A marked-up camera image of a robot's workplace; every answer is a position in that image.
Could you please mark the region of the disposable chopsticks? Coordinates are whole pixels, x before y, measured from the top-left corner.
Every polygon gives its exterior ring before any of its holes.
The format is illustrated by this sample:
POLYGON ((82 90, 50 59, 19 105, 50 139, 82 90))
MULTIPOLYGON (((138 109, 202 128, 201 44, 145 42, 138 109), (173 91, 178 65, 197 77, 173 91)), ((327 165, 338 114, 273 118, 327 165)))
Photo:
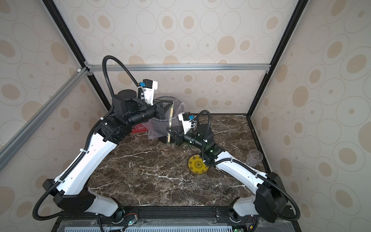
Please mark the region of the disposable chopsticks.
POLYGON ((170 107, 168 127, 171 127, 172 126, 173 114, 174 114, 174 104, 172 104, 171 107, 170 107))

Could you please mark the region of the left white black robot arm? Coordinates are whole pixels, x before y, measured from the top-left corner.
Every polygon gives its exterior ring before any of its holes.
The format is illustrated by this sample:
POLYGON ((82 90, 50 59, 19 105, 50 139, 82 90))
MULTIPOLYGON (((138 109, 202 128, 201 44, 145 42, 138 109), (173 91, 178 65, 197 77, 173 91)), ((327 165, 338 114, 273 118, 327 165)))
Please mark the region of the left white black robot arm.
POLYGON ((165 119, 173 102, 155 100, 153 90, 146 89, 149 98, 134 90, 122 90, 112 96, 112 107, 88 134, 84 148, 68 168, 55 179, 47 179, 45 193, 34 206, 35 220, 49 220, 64 213, 94 213, 112 217, 120 212, 119 204, 112 198, 104 197, 90 190, 86 183, 104 158, 131 134, 132 129, 150 119, 165 119), (50 216, 39 215, 39 208, 49 196, 62 209, 50 216))

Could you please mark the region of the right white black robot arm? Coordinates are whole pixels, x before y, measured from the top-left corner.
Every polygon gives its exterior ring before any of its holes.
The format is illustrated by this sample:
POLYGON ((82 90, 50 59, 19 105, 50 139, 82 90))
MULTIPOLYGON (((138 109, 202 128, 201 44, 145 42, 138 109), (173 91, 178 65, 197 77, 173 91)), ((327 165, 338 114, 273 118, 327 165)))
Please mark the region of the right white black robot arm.
POLYGON ((271 223, 279 218, 288 200, 277 189, 282 188, 278 175, 260 172, 234 158, 214 141, 214 133, 206 124, 200 125, 196 131, 186 131, 182 126, 167 127, 166 130, 178 145, 188 144, 200 149, 206 166, 228 173, 251 190, 253 196, 239 198, 233 203, 233 221, 248 215, 259 215, 271 223))

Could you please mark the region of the black mesh trash bin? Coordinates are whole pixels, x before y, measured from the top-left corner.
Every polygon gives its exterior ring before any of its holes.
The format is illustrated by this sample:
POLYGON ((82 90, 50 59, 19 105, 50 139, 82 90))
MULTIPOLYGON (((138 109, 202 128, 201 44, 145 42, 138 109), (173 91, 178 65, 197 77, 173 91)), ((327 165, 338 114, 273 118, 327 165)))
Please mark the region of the black mesh trash bin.
POLYGON ((167 127, 180 126, 178 114, 187 111, 187 106, 179 98, 174 96, 160 96, 156 100, 161 100, 164 107, 173 105, 166 110, 164 119, 152 119, 150 122, 149 139, 157 139, 164 144, 174 143, 174 139, 167 133, 167 127))

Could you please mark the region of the clear plastic bin liner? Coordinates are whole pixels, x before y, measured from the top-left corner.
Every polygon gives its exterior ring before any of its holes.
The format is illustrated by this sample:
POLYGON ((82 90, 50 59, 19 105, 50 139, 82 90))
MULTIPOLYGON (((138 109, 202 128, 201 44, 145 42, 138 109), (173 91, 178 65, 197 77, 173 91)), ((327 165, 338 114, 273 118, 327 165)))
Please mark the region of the clear plastic bin liner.
MULTIPOLYGON (((178 115, 182 112, 188 112, 188 107, 184 102, 174 96, 159 96, 156 99, 166 99, 174 102, 174 114, 172 127, 181 126, 181 122, 178 119, 178 115)), ((154 140, 168 135, 166 128, 168 127, 168 120, 158 120, 156 118, 150 119, 143 125, 148 129, 148 139, 154 140)))

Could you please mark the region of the red white toaster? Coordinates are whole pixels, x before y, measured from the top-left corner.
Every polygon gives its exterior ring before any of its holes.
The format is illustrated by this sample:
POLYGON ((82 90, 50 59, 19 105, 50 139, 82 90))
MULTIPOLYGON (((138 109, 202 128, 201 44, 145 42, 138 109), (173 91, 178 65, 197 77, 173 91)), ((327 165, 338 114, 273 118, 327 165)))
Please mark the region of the red white toaster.
POLYGON ((141 133, 141 132, 146 132, 146 131, 148 131, 148 129, 143 124, 135 125, 132 128, 132 133, 141 133))

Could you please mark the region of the yellow round plate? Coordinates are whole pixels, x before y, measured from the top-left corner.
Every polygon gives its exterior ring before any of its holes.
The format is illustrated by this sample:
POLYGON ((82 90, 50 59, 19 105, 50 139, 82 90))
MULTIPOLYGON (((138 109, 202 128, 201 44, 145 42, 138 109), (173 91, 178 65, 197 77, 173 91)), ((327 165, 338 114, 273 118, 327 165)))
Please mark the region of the yellow round plate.
POLYGON ((209 167, 206 166, 199 155, 193 155, 188 159, 187 162, 188 169, 196 174, 196 175, 203 175, 207 173, 209 167))

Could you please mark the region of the back aluminium frame bar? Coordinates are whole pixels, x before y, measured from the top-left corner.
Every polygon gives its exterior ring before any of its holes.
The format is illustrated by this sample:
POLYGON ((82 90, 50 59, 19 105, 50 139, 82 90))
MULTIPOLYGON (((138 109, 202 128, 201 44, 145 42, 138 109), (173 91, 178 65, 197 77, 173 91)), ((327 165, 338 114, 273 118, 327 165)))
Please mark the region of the back aluminium frame bar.
POLYGON ((252 64, 149 64, 149 65, 126 65, 131 71, 268 71, 271 65, 266 63, 252 64))

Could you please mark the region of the aluminium frame bar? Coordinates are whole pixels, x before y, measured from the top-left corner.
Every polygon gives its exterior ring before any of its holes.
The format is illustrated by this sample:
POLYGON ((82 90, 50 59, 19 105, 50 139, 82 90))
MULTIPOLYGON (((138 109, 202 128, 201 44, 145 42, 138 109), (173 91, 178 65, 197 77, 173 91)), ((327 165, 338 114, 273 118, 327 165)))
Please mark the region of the aluminium frame bar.
POLYGON ((266 63, 252 64, 149 64, 149 65, 126 65, 131 71, 268 71, 271 65, 266 63))
POLYGON ((69 92, 76 86, 80 79, 86 76, 88 69, 81 68, 76 72, 47 102, 39 111, 10 139, 1 150, 1 169, 3 169, 14 155, 30 139, 35 131, 53 113, 59 104, 66 98, 69 92))

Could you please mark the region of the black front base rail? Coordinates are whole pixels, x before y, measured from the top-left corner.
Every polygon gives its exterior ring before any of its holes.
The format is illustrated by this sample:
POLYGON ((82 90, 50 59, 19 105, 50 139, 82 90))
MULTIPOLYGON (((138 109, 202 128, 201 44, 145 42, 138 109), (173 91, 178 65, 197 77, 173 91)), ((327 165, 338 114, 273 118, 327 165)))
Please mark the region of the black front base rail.
POLYGON ((113 223, 105 216, 65 215, 57 219, 53 232, 299 232, 298 222, 261 216, 238 218, 231 206, 133 206, 113 223))

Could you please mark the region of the left black corner post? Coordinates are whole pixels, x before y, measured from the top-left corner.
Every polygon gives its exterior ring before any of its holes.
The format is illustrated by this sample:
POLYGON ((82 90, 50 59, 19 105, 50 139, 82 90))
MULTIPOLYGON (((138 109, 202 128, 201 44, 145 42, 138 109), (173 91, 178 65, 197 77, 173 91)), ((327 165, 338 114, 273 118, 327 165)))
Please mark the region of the left black corner post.
POLYGON ((42 0, 41 3, 46 7, 46 10, 48 11, 54 23, 56 24, 59 32, 62 34, 64 40, 66 41, 70 51, 72 52, 73 56, 76 58, 80 67, 87 68, 88 70, 87 77, 91 85, 93 86, 95 92, 97 93, 98 97, 100 98, 105 108, 109 110, 111 107, 111 104, 109 103, 106 95, 104 94, 94 73, 88 68, 88 62, 85 56, 83 55, 82 50, 80 49, 80 46, 76 42, 75 37, 71 33, 60 11, 58 10, 57 5, 55 4, 54 1, 49 1, 49 0, 42 0))

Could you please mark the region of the black corner post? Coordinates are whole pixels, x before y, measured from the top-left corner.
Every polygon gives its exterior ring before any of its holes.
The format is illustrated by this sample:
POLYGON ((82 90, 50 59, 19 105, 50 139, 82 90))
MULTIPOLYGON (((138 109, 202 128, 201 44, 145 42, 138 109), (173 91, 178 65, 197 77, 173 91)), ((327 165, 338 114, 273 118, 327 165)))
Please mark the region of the black corner post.
POLYGON ((85 56, 83 55, 82 50, 80 49, 80 46, 76 42, 75 37, 71 33, 60 11, 58 10, 57 5, 55 4, 54 1, 49 1, 49 0, 42 0, 41 3, 46 7, 46 10, 48 11, 54 23, 56 24, 59 32, 62 34, 64 40, 66 41, 70 51, 72 52, 73 56, 76 58, 80 67, 87 68, 88 70, 87 77, 91 85, 93 86, 95 92, 97 93, 98 97, 100 98, 105 108, 109 110, 111 107, 111 104, 109 103, 106 95, 104 94, 94 73, 88 68, 88 62, 85 56))
POLYGON ((246 115, 246 118, 247 119, 251 119, 269 81, 270 81, 270 78, 271 76, 273 75, 273 72, 275 71, 288 43, 289 43, 289 40, 290 38, 292 37, 293 33, 294 33, 294 30, 300 20, 300 17, 302 16, 303 12, 305 11, 305 8, 308 4, 308 0, 299 0, 294 11, 293 11, 293 14, 291 15, 291 18, 289 19, 288 21, 288 25, 283 33, 283 36, 280 40, 280 42, 278 43, 278 47, 272 57, 272 60, 270 62, 270 69, 268 70, 268 72, 264 75, 264 78, 259 86, 259 89, 258 91, 256 92, 256 95, 253 99, 253 102, 249 108, 249 111, 247 112, 247 115, 246 115))

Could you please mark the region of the left aluminium frame bar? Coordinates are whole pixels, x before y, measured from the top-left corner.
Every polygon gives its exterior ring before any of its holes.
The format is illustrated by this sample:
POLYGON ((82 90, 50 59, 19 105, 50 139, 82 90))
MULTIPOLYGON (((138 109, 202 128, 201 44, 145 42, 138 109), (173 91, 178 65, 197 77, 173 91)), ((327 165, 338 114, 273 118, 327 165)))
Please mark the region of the left aluminium frame bar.
POLYGON ((76 72, 47 102, 39 111, 10 139, 1 150, 1 169, 3 169, 14 155, 30 139, 35 131, 53 113, 59 104, 66 98, 69 92, 76 86, 80 79, 86 76, 88 69, 81 68, 76 72))

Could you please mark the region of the right black corner post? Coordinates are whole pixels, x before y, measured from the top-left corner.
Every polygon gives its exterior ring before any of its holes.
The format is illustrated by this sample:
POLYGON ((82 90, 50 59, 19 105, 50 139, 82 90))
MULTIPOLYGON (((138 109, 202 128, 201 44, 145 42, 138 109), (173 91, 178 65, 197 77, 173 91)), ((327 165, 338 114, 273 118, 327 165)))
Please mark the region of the right black corner post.
POLYGON ((251 119, 269 81, 270 81, 270 78, 271 76, 273 75, 273 72, 275 71, 288 43, 289 43, 289 40, 290 38, 292 37, 293 33, 294 33, 294 30, 300 20, 300 17, 302 16, 303 12, 305 11, 305 8, 308 4, 308 0, 299 0, 294 11, 293 11, 293 14, 291 15, 291 18, 289 19, 288 21, 288 25, 283 33, 283 36, 280 40, 280 42, 278 43, 278 47, 272 57, 272 60, 270 62, 270 69, 268 70, 268 72, 264 75, 264 78, 259 86, 259 89, 258 91, 256 92, 256 95, 253 99, 253 102, 249 108, 249 111, 247 112, 247 115, 246 115, 246 118, 247 119, 251 119))

